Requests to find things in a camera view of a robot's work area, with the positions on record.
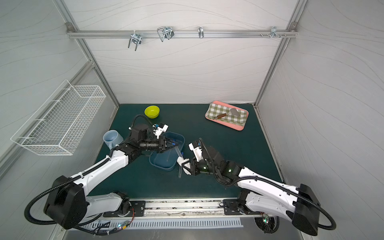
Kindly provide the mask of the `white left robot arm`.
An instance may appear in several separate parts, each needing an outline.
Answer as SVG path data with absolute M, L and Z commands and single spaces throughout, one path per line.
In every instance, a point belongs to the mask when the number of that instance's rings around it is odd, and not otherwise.
M 143 152 L 158 154 L 178 147 L 165 136 L 168 125 L 148 124 L 130 126 L 130 134 L 111 148 L 106 157 L 90 168 L 69 178 L 60 176 L 52 187 L 34 197 L 24 210 L 25 219 L 34 225 L 60 225 L 65 230 L 80 227 L 81 221 L 105 212 L 124 214 L 129 197 L 112 192 L 90 197 L 89 193 L 101 182 L 135 161 Z

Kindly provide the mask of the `uncapped clear test tube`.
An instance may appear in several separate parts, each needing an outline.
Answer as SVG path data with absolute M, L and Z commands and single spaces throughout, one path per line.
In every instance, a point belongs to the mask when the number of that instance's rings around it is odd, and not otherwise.
M 183 173 L 183 168 L 181 166 L 179 166 L 179 173 L 178 173 L 179 179 L 182 177 L 182 173 Z

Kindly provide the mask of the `blue translucent plastic container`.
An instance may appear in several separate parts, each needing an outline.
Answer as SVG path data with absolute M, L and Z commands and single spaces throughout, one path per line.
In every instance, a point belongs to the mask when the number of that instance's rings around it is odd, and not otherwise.
M 178 144 L 180 153 L 183 155 L 183 147 L 185 144 L 184 136 L 173 132 L 164 133 L 164 136 L 175 141 Z M 177 164 L 178 157 L 179 155 L 176 149 L 172 149 L 161 154 L 154 152 L 149 156 L 149 163 L 153 167 L 169 172 L 174 169 Z

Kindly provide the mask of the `yellow-green plastic bowl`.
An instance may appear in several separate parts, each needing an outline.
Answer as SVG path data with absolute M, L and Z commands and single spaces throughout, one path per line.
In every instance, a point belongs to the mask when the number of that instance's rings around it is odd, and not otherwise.
M 145 109 L 145 115 L 149 119 L 155 119 L 160 115 L 160 108 L 158 106 L 148 106 Z

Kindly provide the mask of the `light blue ribbed mug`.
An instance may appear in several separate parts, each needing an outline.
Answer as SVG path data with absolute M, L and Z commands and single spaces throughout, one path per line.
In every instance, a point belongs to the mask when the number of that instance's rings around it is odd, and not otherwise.
M 124 139 L 116 130 L 109 130 L 103 135 L 103 141 L 106 146 L 112 150 L 116 146 L 119 146 Z

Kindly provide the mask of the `black cooling fan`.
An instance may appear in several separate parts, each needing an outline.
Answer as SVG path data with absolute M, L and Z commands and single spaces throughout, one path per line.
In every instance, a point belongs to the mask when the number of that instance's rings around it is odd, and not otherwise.
M 273 234 L 279 229 L 280 218 L 269 216 L 257 217 L 255 218 L 255 223 L 265 234 Z

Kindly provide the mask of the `metal U-bolt hook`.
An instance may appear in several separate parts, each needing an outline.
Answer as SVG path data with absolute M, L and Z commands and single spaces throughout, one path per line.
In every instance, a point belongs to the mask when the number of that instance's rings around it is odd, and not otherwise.
M 142 44 L 142 37 L 139 34 L 136 34 L 135 32 L 130 35 L 128 48 L 131 46 L 135 46 L 135 51 L 137 51 L 138 46 Z

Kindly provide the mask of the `metal clamp hook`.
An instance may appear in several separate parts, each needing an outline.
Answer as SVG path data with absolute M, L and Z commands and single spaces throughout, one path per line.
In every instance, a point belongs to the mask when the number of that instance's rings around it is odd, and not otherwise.
M 165 39 L 170 40 L 175 35 L 173 28 L 167 26 L 159 27 L 157 33 L 161 42 L 164 42 Z

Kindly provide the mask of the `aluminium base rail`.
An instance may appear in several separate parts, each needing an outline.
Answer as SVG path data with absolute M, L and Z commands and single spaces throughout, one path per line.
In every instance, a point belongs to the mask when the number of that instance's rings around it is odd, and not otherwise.
M 288 218 L 287 211 L 294 206 L 284 206 L 265 196 L 250 193 L 245 197 L 245 210 L 240 210 L 236 198 L 179 198 L 131 199 L 136 216 L 142 218 L 209 218 L 209 217 L 260 217 L 263 214 Z

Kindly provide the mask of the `aluminium top rail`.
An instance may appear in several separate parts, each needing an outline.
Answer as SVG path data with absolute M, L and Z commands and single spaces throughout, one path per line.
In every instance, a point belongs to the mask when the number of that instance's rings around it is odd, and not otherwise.
M 271 30 L 206 30 L 203 39 L 244 39 L 262 38 L 260 34 L 268 34 Z M 67 33 L 71 39 L 129 39 L 133 33 L 139 34 L 142 39 L 159 39 L 156 30 L 129 30 L 129 31 L 75 31 Z M 295 38 L 296 31 L 277 30 L 279 34 L 286 34 L 285 38 Z M 173 39 L 200 39 L 198 30 L 174 30 Z

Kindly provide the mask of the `metal bracket hook right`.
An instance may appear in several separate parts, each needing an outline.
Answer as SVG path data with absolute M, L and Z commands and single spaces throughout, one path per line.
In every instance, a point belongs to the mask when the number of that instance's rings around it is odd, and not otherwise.
M 268 34 L 266 34 L 266 35 L 265 34 L 260 34 L 260 36 L 262 38 L 268 37 L 268 38 L 272 39 L 272 38 L 285 38 L 286 34 L 279 34 L 277 32 L 277 28 L 276 27 L 272 27 L 271 31 Z

